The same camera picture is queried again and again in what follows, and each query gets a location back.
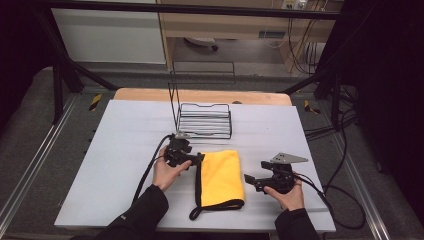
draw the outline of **white tabletop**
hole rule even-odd
[[[192,154],[235,149],[242,174],[271,177],[260,166],[278,152],[309,159],[292,164],[321,189],[315,166],[295,107],[230,105],[233,136],[227,140],[190,140]],[[72,184],[55,225],[65,228],[105,227],[131,205],[138,182],[159,141],[175,132],[169,102],[112,100],[104,113],[91,146]],[[152,173],[143,189],[151,183]],[[241,210],[207,212],[191,221],[196,207],[195,168],[191,167],[165,195],[169,211],[158,225],[164,231],[273,232],[281,209],[268,195],[244,183],[245,206]],[[316,192],[303,185],[305,208],[318,232],[335,231],[330,213]]]

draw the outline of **hand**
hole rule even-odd
[[[305,208],[305,203],[303,202],[302,181],[299,179],[296,179],[293,189],[287,194],[281,194],[268,186],[266,186],[264,190],[280,203],[283,210],[288,209],[289,211],[293,211]]]
[[[159,152],[159,156],[161,157],[158,158],[158,160],[155,162],[152,182],[152,184],[158,186],[162,192],[165,192],[166,189],[172,185],[175,179],[180,176],[181,172],[186,170],[191,165],[191,161],[189,160],[174,168],[169,166],[163,157],[165,150],[166,146],[163,147]]]

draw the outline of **black wire rack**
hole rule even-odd
[[[173,62],[171,76],[168,89],[176,131],[192,138],[230,139],[232,122],[228,104],[184,102],[178,89],[181,85],[235,84],[234,63]]]

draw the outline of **black jacket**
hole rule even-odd
[[[156,226],[168,211],[168,200],[163,192],[151,185],[125,213],[118,216],[94,238],[73,237],[72,240],[152,239]],[[282,212],[275,227],[281,240],[319,239],[306,210]]]

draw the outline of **folded microfiber cloth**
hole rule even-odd
[[[197,207],[190,213],[195,220],[203,210],[241,209],[244,189],[237,151],[207,152],[197,166],[195,198]]]

